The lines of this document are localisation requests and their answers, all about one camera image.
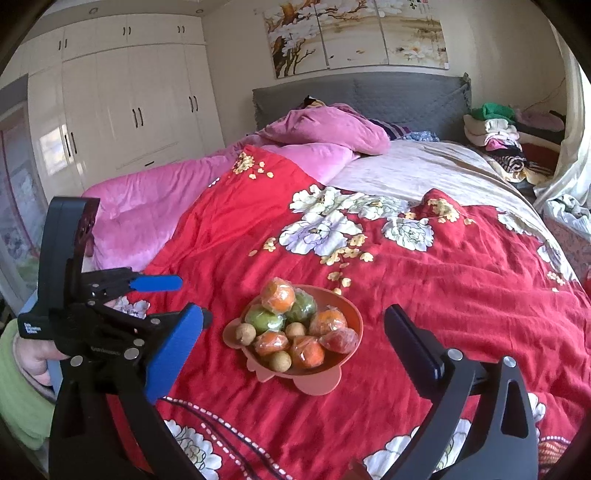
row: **bowl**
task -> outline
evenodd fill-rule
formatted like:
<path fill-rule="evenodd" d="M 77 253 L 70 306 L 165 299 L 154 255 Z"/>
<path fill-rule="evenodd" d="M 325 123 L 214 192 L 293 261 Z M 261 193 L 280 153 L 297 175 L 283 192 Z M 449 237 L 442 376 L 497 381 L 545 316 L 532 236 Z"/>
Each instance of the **bowl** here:
<path fill-rule="evenodd" d="M 254 298 L 244 309 L 240 318 L 232 320 L 223 331 L 223 340 L 226 345 L 234 349 L 241 349 L 246 356 L 246 367 L 249 371 L 256 373 L 256 377 L 261 382 L 266 382 L 273 377 L 290 378 L 294 385 L 303 393 L 308 395 L 325 395 L 333 391 L 339 385 L 342 372 L 341 366 L 349 360 L 356 352 L 363 337 L 363 320 L 359 310 L 349 300 L 337 295 L 333 291 L 325 288 L 315 287 L 313 285 L 294 285 L 294 288 L 301 288 L 306 293 L 314 297 L 318 310 L 325 310 L 332 306 L 338 308 L 345 319 L 349 328 L 352 328 L 359 335 L 359 342 L 355 349 L 348 354 L 329 352 L 324 350 L 324 363 L 316 368 L 300 369 L 292 367 L 287 372 L 279 373 L 270 370 L 265 361 L 263 361 L 250 346 L 243 346 L 236 341 L 236 327 L 244 321 L 244 317 L 249 308 L 260 303 L 260 297 Z"/>

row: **wardrobe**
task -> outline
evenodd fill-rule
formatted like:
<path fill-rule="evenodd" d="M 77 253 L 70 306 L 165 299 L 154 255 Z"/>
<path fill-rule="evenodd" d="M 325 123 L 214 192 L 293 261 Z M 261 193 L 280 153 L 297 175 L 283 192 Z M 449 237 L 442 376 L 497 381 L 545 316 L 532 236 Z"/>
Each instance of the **wardrobe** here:
<path fill-rule="evenodd" d="M 28 120 L 48 200 L 223 148 L 201 19 L 86 20 L 21 45 L 0 87 L 28 74 Z"/>

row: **headboard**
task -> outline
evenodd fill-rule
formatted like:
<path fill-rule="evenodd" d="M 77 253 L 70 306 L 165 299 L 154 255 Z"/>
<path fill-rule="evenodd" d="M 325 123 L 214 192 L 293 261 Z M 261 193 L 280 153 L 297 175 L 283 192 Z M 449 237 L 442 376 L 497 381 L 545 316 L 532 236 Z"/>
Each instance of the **headboard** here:
<path fill-rule="evenodd" d="M 327 105 L 347 103 L 367 118 L 430 130 L 442 140 L 464 142 L 462 116 L 470 112 L 470 78 L 428 73 L 334 74 L 252 91 L 258 129 L 298 107 L 307 95 Z"/>

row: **plastic-wrapped green fruit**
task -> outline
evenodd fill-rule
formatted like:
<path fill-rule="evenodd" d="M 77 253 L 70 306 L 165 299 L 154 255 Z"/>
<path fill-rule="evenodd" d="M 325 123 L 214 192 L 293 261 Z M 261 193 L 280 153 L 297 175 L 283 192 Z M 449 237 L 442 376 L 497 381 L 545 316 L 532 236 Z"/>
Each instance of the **plastic-wrapped green fruit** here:
<path fill-rule="evenodd" d="M 312 315 L 318 310 L 316 301 L 312 295 L 300 288 L 295 290 L 295 297 L 295 302 L 291 306 L 290 311 L 285 314 L 285 318 L 287 318 L 289 323 L 300 322 L 308 325 Z"/>
<path fill-rule="evenodd" d="M 257 335 L 261 335 L 267 330 L 273 330 L 275 332 L 283 330 L 285 316 L 276 315 L 266 310 L 262 305 L 256 304 L 248 310 L 244 321 L 250 323 L 255 328 Z"/>

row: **bolt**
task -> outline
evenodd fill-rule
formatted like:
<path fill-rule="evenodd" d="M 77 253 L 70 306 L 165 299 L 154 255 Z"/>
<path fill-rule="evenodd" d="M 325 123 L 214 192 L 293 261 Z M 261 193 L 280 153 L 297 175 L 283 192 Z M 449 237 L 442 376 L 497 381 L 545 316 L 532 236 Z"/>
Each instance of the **bolt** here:
<path fill-rule="evenodd" d="M 517 362 L 512 356 L 505 356 L 503 357 L 503 363 L 508 366 L 509 368 L 513 368 L 517 365 Z"/>
<path fill-rule="evenodd" d="M 76 355 L 76 356 L 73 356 L 73 357 L 71 358 L 71 360 L 70 360 L 70 365 L 71 365 L 71 366 L 73 366 L 73 367 L 79 367 L 79 366 L 81 366 L 81 365 L 82 365 L 82 361 L 83 361 L 83 360 L 84 360 L 84 359 L 82 358 L 82 356 L 81 356 L 81 355 Z"/>
<path fill-rule="evenodd" d="M 457 348 L 450 348 L 447 351 L 447 356 L 456 362 L 459 362 L 462 358 L 464 358 L 464 354 Z"/>
<path fill-rule="evenodd" d="M 139 357 L 139 350 L 135 347 L 128 348 L 124 352 L 123 356 L 126 360 L 135 360 L 136 358 Z"/>

